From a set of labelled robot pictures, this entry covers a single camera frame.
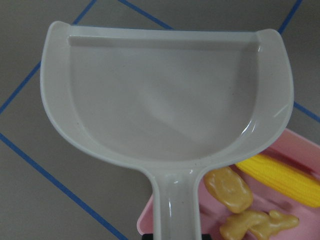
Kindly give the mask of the toy potato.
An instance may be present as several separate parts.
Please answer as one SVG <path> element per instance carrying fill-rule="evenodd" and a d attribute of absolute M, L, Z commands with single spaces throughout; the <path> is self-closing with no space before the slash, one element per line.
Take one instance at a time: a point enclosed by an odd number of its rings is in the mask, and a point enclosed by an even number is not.
<path fill-rule="evenodd" d="M 207 172 L 203 183 L 208 193 L 234 214 L 247 210 L 253 203 L 251 189 L 230 167 Z"/>

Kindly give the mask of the beige plastic dustpan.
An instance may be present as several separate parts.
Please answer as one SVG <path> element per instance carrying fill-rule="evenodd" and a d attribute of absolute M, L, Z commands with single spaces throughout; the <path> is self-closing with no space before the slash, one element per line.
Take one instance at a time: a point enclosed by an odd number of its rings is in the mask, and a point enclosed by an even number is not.
<path fill-rule="evenodd" d="M 268 148 L 290 119 L 294 87 L 281 35 L 105 28 L 53 22 L 40 91 L 70 144 L 142 172 L 153 237 L 202 237 L 198 186 L 210 170 Z"/>

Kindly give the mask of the pink plastic bin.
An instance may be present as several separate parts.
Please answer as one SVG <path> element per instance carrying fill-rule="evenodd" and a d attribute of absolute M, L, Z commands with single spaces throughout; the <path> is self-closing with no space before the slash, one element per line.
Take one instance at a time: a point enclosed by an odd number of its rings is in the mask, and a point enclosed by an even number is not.
<path fill-rule="evenodd" d="M 264 151 L 278 161 L 294 168 L 320 177 L 320 147 L 301 135 L 286 129 L 278 140 Z M 271 235 L 272 240 L 318 240 L 320 238 L 320 209 L 304 205 L 266 185 L 237 169 L 233 170 L 247 183 L 253 193 L 251 209 L 269 214 L 277 211 L 284 215 L 298 218 L 297 226 L 285 229 Z M 221 240 L 220 226 L 226 222 L 232 213 L 213 196 L 204 183 L 198 185 L 198 201 L 200 225 L 202 234 L 207 239 Z"/>

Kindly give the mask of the yellow toy corn cob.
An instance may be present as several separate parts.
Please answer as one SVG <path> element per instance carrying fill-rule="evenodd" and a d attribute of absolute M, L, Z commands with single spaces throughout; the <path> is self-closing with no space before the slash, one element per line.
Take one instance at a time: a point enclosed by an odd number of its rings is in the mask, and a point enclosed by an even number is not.
<path fill-rule="evenodd" d="M 258 182 L 305 206 L 320 206 L 320 181 L 302 170 L 265 154 L 257 154 L 235 165 Z"/>

